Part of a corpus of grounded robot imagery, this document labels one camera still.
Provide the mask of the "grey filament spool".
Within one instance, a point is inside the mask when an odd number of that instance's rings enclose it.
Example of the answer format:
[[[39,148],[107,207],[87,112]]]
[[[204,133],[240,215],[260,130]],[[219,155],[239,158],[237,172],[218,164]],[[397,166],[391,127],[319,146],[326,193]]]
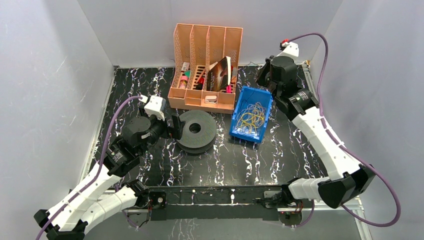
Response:
[[[208,151],[215,142],[217,123],[212,115],[202,110],[189,110],[179,116],[184,122],[177,145],[191,155]]]

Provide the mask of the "blue plastic bin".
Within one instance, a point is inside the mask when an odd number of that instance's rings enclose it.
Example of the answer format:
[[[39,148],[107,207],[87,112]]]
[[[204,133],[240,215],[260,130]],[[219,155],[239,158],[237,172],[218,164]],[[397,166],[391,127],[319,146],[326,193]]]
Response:
[[[270,92],[243,86],[231,117],[229,135],[260,144],[264,139],[272,104]]]

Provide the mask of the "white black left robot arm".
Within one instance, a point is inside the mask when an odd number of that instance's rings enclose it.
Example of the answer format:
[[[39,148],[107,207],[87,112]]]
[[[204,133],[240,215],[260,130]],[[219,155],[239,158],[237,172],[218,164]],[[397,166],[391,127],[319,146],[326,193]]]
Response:
[[[97,224],[128,207],[144,208],[150,191],[137,180],[112,196],[99,197],[139,165],[145,154],[161,138],[180,140],[186,125],[177,114],[172,126],[165,118],[143,113],[123,127],[89,174],[59,203],[50,209],[40,209],[34,219],[49,240],[82,240]]]

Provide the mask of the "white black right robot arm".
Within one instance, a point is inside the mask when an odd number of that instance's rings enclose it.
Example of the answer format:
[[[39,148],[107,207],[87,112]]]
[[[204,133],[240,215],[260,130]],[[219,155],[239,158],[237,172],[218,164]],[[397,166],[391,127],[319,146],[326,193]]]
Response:
[[[363,193],[375,174],[342,150],[329,125],[323,126],[317,98],[297,82],[298,67],[288,56],[271,56],[259,70],[256,83],[266,87],[276,107],[301,131],[324,164],[327,177],[298,178],[283,187],[282,202],[295,207],[301,199],[324,201],[336,209]]]

